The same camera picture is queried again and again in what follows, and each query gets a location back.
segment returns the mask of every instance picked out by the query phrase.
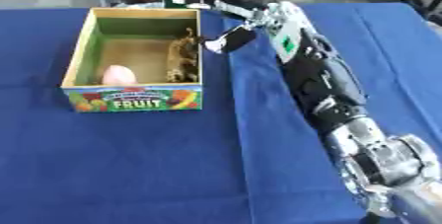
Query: fruit box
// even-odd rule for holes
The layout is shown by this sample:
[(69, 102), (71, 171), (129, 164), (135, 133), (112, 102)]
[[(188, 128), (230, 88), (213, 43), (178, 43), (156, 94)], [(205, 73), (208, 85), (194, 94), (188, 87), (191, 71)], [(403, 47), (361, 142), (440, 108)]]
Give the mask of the fruit box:
[[(77, 112), (201, 110), (201, 47), (198, 80), (167, 83), (172, 41), (186, 29), (199, 36), (199, 11), (185, 9), (91, 9), (61, 88)], [(111, 65), (132, 70), (137, 84), (105, 86)]]

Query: blue tablecloth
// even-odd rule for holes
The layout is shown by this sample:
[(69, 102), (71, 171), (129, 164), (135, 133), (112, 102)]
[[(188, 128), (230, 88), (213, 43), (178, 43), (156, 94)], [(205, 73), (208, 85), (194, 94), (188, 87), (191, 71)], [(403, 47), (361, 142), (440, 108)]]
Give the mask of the blue tablecloth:
[[(388, 133), (442, 150), (442, 42), (400, 4), (304, 7)], [(357, 223), (263, 34), (204, 51), (201, 112), (74, 113), (57, 85), (85, 9), (0, 11), (0, 223)], [(216, 37), (236, 21), (202, 14)]]

